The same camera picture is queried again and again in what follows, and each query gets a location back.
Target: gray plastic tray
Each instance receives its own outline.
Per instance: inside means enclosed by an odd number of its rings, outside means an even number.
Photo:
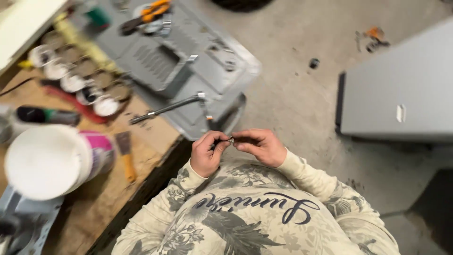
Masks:
[[[149,0],[131,1],[126,12],[118,10],[111,0],[98,2],[111,17],[107,29],[93,26],[78,12],[70,21],[136,79],[133,90],[151,108],[164,107],[198,91],[206,93],[208,111],[214,120],[230,113],[231,107],[245,106],[242,92],[259,75],[261,64],[228,33],[200,14],[191,0],[172,1],[171,31],[167,37],[140,31],[124,36],[119,31],[122,23],[133,18],[134,10]],[[198,55],[193,63],[187,62],[190,55]],[[189,140],[198,139],[207,130],[198,103],[163,116]]]

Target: orange pliers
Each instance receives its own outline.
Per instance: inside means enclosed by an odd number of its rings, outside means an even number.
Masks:
[[[154,21],[156,15],[160,15],[168,11],[171,6],[171,0],[157,0],[152,3],[147,9],[141,11],[141,16],[121,25],[121,31],[124,34],[129,34],[135,30],[137,26]]]

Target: white bucket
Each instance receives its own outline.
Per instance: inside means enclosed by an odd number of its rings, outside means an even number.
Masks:
[[[98,173],[110,170],[115,161],[110,141],[98,132],[89,135],[93,138],[65,125],[23,132],[5,156],[9,184],[24,197],[43,201],[68,194]]]

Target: plywood surface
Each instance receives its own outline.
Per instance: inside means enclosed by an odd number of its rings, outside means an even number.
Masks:
[[[39,78],[42,78],[39,70],[20,71],[3,91],[29,77],[36,77],[36,79],[0,97],[0,103],[8,103],[14,107],[28,104],[47,108],[74,109],[63,100],[44,93],[38,83]],[[60,212],[65,218],[62,219],[59,216],[58,224],[54,225],[46,242],[45,251],[49,254],[85,254],[177,140],[179,133],[159,117],[140,125],[127,124],[134,114],[142,114],[147,109],[148,106],[139,98],[133,97],[124,112],[108,124],[94,124],[82,118],[78,126],[80,130],[99,131],[110,136],[112,140],[115,133],[127,130],[132,132],[131,150],[137,171],[137,181],[129,185],[124,177],[124,164],[121,157],[117,157],[112,171],[95,177],[67,195]],[[6,146],[2,145],[0,147],[0,192],[3,192],[6,186],[3,169],[5,151]]]

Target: floral print sweatshirt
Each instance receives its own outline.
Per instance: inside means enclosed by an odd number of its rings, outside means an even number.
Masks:
[[[351,187],[287,153],[269,168],[222,162],[210,178],[187,162],[130,219],[113,255],[396,255],[379,213]]]

